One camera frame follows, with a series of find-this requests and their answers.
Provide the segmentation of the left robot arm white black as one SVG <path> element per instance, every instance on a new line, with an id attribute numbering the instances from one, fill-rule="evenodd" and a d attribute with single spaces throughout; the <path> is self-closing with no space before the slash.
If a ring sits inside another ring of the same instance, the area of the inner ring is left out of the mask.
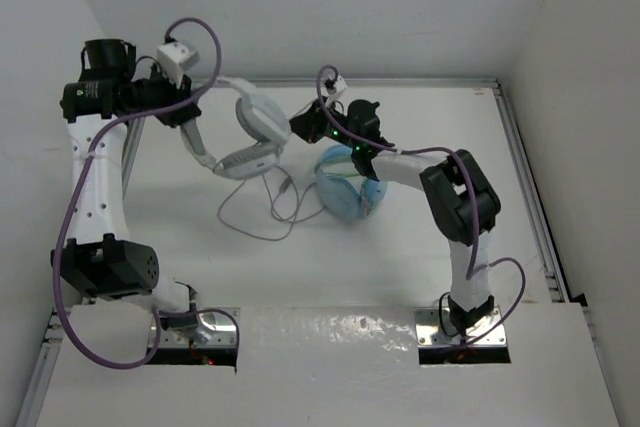
<path id="1" fill-rule="evenodd" d="M 119 39 L 91 40 L 81 52 L 78 81 L 60 102 L 79 192 L 61 249 L 60 275 L 85 298 L 123 300 L 147 310 L 189 309 L 188 286 L 161 274 L 150 246 L 131 240 L 123 207 L 127 114 L 189 98 L 185 72 L 197 51 L 171 39 L 157 48 L 147 79 L 137 80 L 135 47 Z"/>

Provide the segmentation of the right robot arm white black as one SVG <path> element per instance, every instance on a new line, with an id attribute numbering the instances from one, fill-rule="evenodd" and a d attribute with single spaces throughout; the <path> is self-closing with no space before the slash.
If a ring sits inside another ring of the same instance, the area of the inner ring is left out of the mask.
<path id="1" fill-rule="evenodd" d="M 474 157 L 444 147 L 403 151 L 381 134 L 379 104 L 358 99 L 345 115 L 316 100 L 290 119 L 294 134 L 308 143 L 327 138 L 351 150 L 362 176 L 396 182 L 424 192 L 436 226 L 449 242 L 452 283 L 449 317 L 464 335 L 494 308 L 487 246 L 501 203 Z"/>

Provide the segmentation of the light blue headphones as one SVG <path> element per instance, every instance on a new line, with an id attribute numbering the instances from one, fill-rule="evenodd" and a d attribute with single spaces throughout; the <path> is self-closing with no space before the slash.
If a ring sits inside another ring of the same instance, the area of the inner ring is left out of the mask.
<path id="1" fill-rule="evenodd" d="M 323 206 L 345 221 L 363 220 L 384 200 L 388 183 L 361 176 L 352 164 L 352 149 L 326 149 L 314 166 L 315 184 Z"/>

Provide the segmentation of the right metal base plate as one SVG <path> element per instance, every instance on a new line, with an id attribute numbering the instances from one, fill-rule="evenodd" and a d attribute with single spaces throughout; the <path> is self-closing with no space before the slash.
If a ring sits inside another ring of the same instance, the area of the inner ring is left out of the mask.
<path id="1" fill-rule="evenodd" d="M 441 313 L 438 307 L 416 309 L 414 320 L 417 344 L 422 350 L 454 347 L 461 342 L 461 336 L 449 321 L 448 307 Z M 506 348 L 508 341 L 501 320 L 502 312 L 495 307 L 489 315 L 466 329 L 467 343 L 475 348 Z"/>

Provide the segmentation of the metal base plate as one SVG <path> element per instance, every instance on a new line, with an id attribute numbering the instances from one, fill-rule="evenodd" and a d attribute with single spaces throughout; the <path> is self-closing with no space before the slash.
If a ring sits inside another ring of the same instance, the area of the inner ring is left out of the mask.
<path id="1" fill-rule="evenodd" d="M 448 307 L 441 313 L 438 307 L 416 309 L 414 320 L 417 344 L 422 350 L 454 347 L 461 342 L 461 336 L 449 321 Z M 508 341 L 501 320 L 502 312 L 495 307 L 489 315 L 466 329 L 467 343 L 475 348 L 506 348 Z"/>
<path id="2" fill-rule="evenodd" d="M 160 348 L 223 349 L 237 346 L 239 308 L 206 308 L 204 313 L 161 315 Z"/>

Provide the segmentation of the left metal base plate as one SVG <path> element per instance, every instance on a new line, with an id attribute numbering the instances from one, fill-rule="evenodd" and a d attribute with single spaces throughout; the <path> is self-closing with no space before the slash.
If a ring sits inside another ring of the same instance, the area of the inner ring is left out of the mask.
<path id="1" fill-rule="evenodd" d="M 223 349 L 237 346 L 239 308 L 206 308 L 204 313 L 161 315 L 160 348 Z"/>

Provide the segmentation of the aluminium table frame rail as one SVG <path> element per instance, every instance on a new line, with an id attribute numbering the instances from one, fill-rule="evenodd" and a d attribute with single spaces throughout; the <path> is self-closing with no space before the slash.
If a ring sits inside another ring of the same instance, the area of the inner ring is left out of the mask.
<path id="1" fill-rule="evenodd" d="M 581 307 L 552 301 L 552 259 L 514 131 L 492 81 L 353 80 L 403 148 L 471 151 L 502 211 L 491 285 L 503 364 L 423 365 L 414 311 L 450 285 L 449 249 L 424 195 L 395 186 L 352 225 L 272 221 L 259 182 L 239 189 L 145 124 L 126 195 L 135 240 L 208 306 L 240 311 L 236 367 L 116 372 L 62 342 L 41 426 L 612 426 L 616 415 Z"/>

